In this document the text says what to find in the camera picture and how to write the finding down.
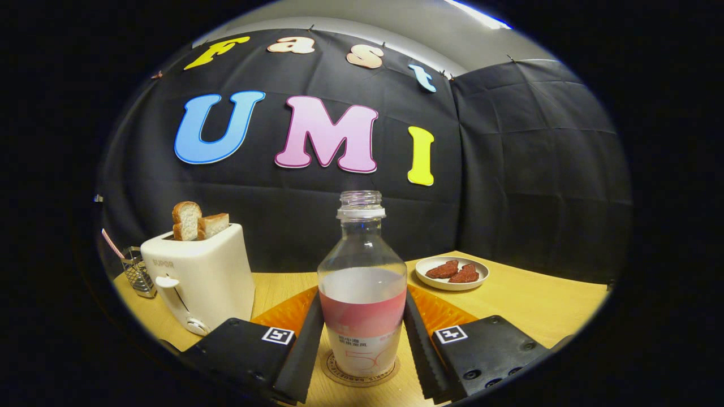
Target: pink letter m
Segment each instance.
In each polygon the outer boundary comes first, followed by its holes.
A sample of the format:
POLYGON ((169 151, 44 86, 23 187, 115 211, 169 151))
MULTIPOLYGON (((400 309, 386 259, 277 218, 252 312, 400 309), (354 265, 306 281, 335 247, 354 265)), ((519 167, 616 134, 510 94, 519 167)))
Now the pink letter m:
POLYGON ((312 158, 304 145, 309 135, 321 166, 329 166, 346 140, 345 154, 337 162, 341 169, 362 173, 377 169, 377 163, 372 159, 372 123, 378 117, 375 110, 351 106, 335 124, 318 98, 292 96, 287 104, 292 107, 292 121, 284 151, 274 157, 277 165, 286 168, 308 166, 312 158))

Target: white plate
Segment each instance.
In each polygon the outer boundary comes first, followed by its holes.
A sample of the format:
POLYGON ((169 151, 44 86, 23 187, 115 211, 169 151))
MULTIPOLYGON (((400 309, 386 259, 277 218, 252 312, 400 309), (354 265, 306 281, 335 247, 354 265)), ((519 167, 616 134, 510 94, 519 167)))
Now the white plate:
POLYGON ((415 272, 417 272, 417 277, 420 277, 420 280, 422 280, 422 282, 424 282, 425 284, 431 287, 439 288, 440 290, 449 291, 463 291, 479 287, 483 283, 483 281, 485 281, 485 279, 488 278, 488 276, 490 275, 490 270, 488 270, 488 268, 485 267, 484 264, 474 260, 465 259, 463 257, 453 256, 437 256, 422 259, 418 261, 415 265, 415 272), (480 278, 473 282, 447 282, 450 278, 430 278, 425 275, 425 273, 427 273, 431 269, 442 266, 450 260, 458 261, 458 270, 462 269, 463 266, 465 266, 466 264, 475 264, 475 271, 480 274, 480 278))

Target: coaster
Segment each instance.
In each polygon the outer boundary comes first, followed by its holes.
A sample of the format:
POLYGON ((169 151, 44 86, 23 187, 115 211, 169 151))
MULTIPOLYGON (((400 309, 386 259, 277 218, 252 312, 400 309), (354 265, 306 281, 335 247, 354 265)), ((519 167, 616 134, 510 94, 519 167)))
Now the coaster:
POLYGON ((322 369, 324 370, 324 374, 337 383, 351 387, 377 386, 392 379, 392 377, 400 371, 400 358, 397 356, 395 357, 395 362, 392 364, 392 367, 384 373, 372 377, 357 377, 342 372, 340 368, 337 367, 337 362, 334 359, 334 353, 332 351, 329 351, 327 353, 327 357, 324 359, 326 361, 324 369, 322 369))

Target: striped straw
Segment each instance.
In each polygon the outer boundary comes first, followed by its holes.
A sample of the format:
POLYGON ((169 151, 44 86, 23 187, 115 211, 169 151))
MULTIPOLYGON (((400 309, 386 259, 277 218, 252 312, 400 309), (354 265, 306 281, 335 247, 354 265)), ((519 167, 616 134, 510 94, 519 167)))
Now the striped straw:
POLYGON ((116 252, 118 257, 120 257, 121 259, 125 259, 123 254, 121 254, 121 251, 118 250, 118 248, 116 247, 115 244, 113 244, 113 242, 111 241, 111 238, 108 237, 108 233, 106 233, 105 229, 101 229, 101 234, 103 235, 103 238, 106 239, 106 243, 108 243, 108 246, 111 246, 111 248, 113 249, 114 252, 116 252))

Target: plastic bottle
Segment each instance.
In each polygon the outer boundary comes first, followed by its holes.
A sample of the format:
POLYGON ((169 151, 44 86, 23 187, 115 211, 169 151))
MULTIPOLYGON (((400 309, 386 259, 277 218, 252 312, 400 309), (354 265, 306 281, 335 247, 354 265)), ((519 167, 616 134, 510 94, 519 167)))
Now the plastic bottle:
POLYGON ((324 323, 337 366, 370 377, 395 362, 407 266, 382 240, 382 194, 342 192, 337 218, 342 239, 317 269, 324 323))

